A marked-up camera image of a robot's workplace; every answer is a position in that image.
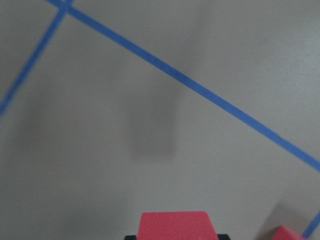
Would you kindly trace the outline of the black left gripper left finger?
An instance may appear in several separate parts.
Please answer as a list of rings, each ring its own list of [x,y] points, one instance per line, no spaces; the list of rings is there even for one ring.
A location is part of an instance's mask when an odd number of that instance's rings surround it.
[[[137,236],[136,235],[126,235],[124,237],[124,240],[137,240]]]

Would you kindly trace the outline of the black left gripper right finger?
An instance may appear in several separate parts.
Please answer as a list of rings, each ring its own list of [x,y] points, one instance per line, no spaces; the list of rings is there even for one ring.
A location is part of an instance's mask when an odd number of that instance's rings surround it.
[[[217,237],[219,240],[229,240],[229,235],[228,234],[217,234]]]

